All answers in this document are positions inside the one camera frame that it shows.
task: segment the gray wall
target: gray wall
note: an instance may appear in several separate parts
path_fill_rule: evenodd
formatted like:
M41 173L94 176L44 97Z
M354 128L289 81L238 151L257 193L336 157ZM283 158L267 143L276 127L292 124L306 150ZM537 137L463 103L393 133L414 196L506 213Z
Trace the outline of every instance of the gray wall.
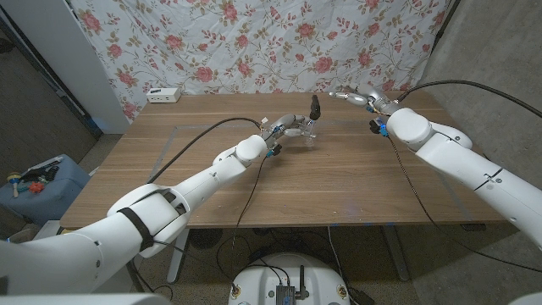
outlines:
M462 0L420 84L477 81L542 109L540 16L540 1ZM438 85L424 90L493 162L542 189L542 119L478 88Z
M11 18L104 133L130 124L102 63L64 0L0 0Z

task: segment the robotic arm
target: robotic arm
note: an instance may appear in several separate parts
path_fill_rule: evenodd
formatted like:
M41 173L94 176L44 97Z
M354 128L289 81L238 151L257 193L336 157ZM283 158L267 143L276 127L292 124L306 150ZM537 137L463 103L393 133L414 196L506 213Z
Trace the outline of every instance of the robotic arm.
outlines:
M94 291L137 253L149 258L160 252L165 245L155 241L171 242L220 187L235 182L262 154L278 154L282 135L313 136L319 115L313 99L310 117L283 116L177 186L140 186L120 198L105 219L82 229L23 244L0 242L0 287L8 295Z
M329 95L380 114L371 122L372 130L389 132L433 169L473 190L542 250L541 190L473 152L473 143L459 130L428 121L372 86L361 84L353 90L359 94Z

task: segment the black cable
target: black cable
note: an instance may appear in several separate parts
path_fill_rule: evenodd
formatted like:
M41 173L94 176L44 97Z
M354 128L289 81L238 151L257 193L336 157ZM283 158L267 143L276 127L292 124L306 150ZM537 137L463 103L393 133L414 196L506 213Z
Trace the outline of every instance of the black cable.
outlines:
M161 285L161 286L158 286L158 287L154 288L154 291L157 291L160 288L168 288L169 289L169 292L171 292L171 297L169 297L169 301L171 302L173 300L173 295L174 295L173 288L171 288L170 286L167 286L167 285Z
M244 236L238 236L239 238L241 238L242 240L245 241L246 243L246 246L248 247L248 251L249 253L252 253L252 249L251 249L251 245L248 243L248 240L244 237ZM226 242L228 242L230 239L233 239L234 237L231 236L230 238L226 239L225 241L223 241L220 246L218 246L218 249L217 249L217 252L216 252L216 261L217 261L217 265L218 267L220 268L220 270L222 270L222 272L225 272L224 269L222 268L222 265L220 265L220 260L218 259L219 255L220 255L220 250L222 249L222 247L226 244Z
M241 271L239 271L239 272L242 272L243 270L248 269L248 268L251 268L251 267L266 267L266 268L271 268L271 269L278 269L278 270L280 270L280 271L282 271L282 272L285 273L285 275L286 275L286 283L288 284L288 286L290 285L290 276L289 276L288 273L287 273L284 269L282 269L281 267L271 266L271 265L265 265L265 264L253 263L253 264L249 264L249 265L243 267L243 269L241 269Z
M205 262L205 261L199 259L198 257L194 256L194 255L189 254L185 250L177 247L176 245L172 245L172 244L169 244L169 243L163 242L163 241L154 241L154 243L157 243L157 244L160 244L160 245L165 245L167 247L172 247L173 249L185 254L187 257L192 258L192 259L198 261L199 263L202 263L202 264L204 264L204 265L206 265L208 267L211 267L213 269L216 269L216 270L220 271L220 274L222 274L226 279L228 279L230 281L231 286L235 289L234 281L224 271L222 271L220 268L218 268L216 266L213 266L210 263Z
M134 259L132 258L131 259L131 264L132 264L132 267L134 268L134 271L135 271L135 275L137 275L137 277L139 278L140 281L143 282L143 284L145 285L145 287L152 293L156 293L156 290L160 289L160 288L168 288L169 289L169 292L171 292L171 295L169 297L169 301L171 302L171 300L173 300L173 296L174 296L174 293L173 293L173 288L171 288L170 286L168 285L161 285L161 286L158 286L154 289L151 288L151 286L149 285L149 283L147 283L147 281L145 279L143 279L143 275L141 275L139 273L139 270L137 270L136 268L136 263L134 263Z
M407 95L409 95L411 92L414 92L418 89L421 89L421 88L424 88L426 86L434 86L434 85L443 85L443 84L462 84L462 85L470 85L470 86L475 86L477 88L480 88L480 89L484 89L488 92L492 92L496 95L499 95L501 97L504 97L514 103L516 103L517 105L527 109L528 111L532 112L533 114L539 116L540 118L542 118L542 112L540 110L538 110L537 108L534 108L533 106L527 104L526 102L520 100L519 98L516 98L516 97L513 97L509 94L506 94L504 93L503 91L499 91L499 90L496 90L494 88L491 88L489 86L486 86L486 85L482 85L482 84L479 84L477 82L474 82L474 81L469 81L469 80L439 80L439 81L432 81L432 82L429 82L429 83L426 83L426 84L422 84L422 85L417 85L417 86L414 86L410 89L408 89L407 91L403 92L398 98L397 98L397 101L398 102L401 102L402 100L405 99L405 97L407 97Z
M173 162L175 162L175 160L177 160L180 155L182 155L190 146L192 146L192 144L194 144L197 140L199 140L202 136L205 136L209 131L213 130L214 128L216 128L217 126L223 124L223 123L226 123L226 122L230 122L232 120L245 120L245 121L249 121L249 122L252 122L254 123L254 125L256 125L256 127L259 129L260 128L260 123L258 123L257 121L255 121L254 119L248 119L248 118L229 118L229 119L223 119L221 120L220 122L218 122L217 124L207 128L205 131L203 131L199 136L195 137L194 140L192 140L190 143L188 143L188 145L185 146L185 148L183 148L179 153L177 153L175 155L175 157L173 157L171 160L169 160L169 162L167 164L165 164L151 179L149 179L147 181L147 183L153 183L171 164L173 164Z
M401 161L401 157L399 156L399 152L397 151L397 147L395 147L395 143L391 140L390 137L388 137L388 140L390 140L390 143L391 143L391 146L393 147L394 151L395 151L395 155L397 156L397 161L399 161L399 165L401 166L401 169L403 171L403 174L405 175L406 177L406 180L408 181L408 184L410 185L410 187L412 188L412 192L414 192L414 196L416 196L416 199L418 200L420 206L422 207L423 209L423 212L425 213L425 215L427 216L427 218L431 221L431 223L442 233L444 234L445 236L447 236L448 238L450 238L452 241L454 241L457 245L467 249L468 251L470 252L474 252L478 255L481 255L483 257L486 257L486 258L491 258L491 259L494 259L496 260L497 262L501 262L501 263L507 263L507 264L510 264L512 266L516 266L516 267L519 267L519 268L523 268L523 269L527 269L527 270L532 270L532 271L536 271L536 272L540 272L542 273L542 269L536 269L536 268L533 268L533 267L529 267L529 266L525 266L525 265L522 265L520 263L513 263L513 262L508 262L504 259L500 259L500 258L496 258L496 257L493 257L489 254L485 254L485 253L482 253L480 251L477 251L477 250L474 250L472 249L471 247L463 244L462 242L458 241L456 238L454 238L453 236L451 236L448 232L446 232L445 230L443 230L439 225L437 225L433 218L431 218L431 216L429 215L429 213L427 212L427 209L425 208L425 206L423 205L422 203L422 199L420 199L420 196L418 195L418 192L416 191L416 189L414 188L414 185L412 184L412 181L410 180L410 177L408 176L407 174L407 171L405 170L405 166L403 166L403 163Z
M137 277L140 279L140 281L143 282L143 284L147 287L147 289L149 291L151 291L152 293L154 293L154 289L151 288L151 286L149 285L149 283L147 283L147 281L145 279L143 279L143 276L139 273L139 270L137 270L136 268L136 263L134 263L134 259L132 258L131 260L131 263L132 263L132 267L134 268L135 270L135 274L137 275Z
M263 158L263 160L262 160L262 163L260 164L260 169L257 172L256 182L254 182L254 187L252 188L251 195L248 197L248 200L246 201L245 207L241 211L241 215L239 215L239 219L237 220L237 224L235 225L234 237L233 237L233 241L231 242L231 271L232 271L232 273L233 273L233 270L234 270L235 235L237 234L237 229L239 228L239 223L241 222L241 218L245 214L245 211L248 208L249 203L251 202L252 195L254 195L254 190L256 190L257 181L260 179L260 174L262 173L263 163L265 162L265 160L267 160L267 158L268 157L265 156L265 158Z
M262 258L260 258L260 260L262 261L262 263L263 263L264 265L266 265L267 267L269 267L269 268L277 275L277 277L279 278L279 284L282 286L282 279L280 278L280 275L277 273L277 271L275 271L275 270L273 269L273 267L271 267L271 266L269 266L267 263L265 263L265 261L264 261Z

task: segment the small white box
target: small white box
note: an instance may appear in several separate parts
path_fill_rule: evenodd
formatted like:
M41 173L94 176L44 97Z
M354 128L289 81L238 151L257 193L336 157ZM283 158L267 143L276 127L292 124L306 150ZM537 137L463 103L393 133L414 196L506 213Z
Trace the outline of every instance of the small white box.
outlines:
M180 88L151 88L147 92L150 103L175 103L179 97Z

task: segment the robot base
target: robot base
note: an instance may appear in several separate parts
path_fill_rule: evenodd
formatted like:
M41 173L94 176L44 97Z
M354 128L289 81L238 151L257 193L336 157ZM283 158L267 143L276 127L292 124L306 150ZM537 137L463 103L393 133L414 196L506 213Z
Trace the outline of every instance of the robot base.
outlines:
M263 261L269 266L282 268L290 276L287 286L286 274L279 270L279 277L268 267L251 267L241 271L234 283L241 289L234 297L230 291L229 305L256 304L350 304L346 284L334 270L316 258L283 252L268 255ZM257 260L252 264L263 264Z

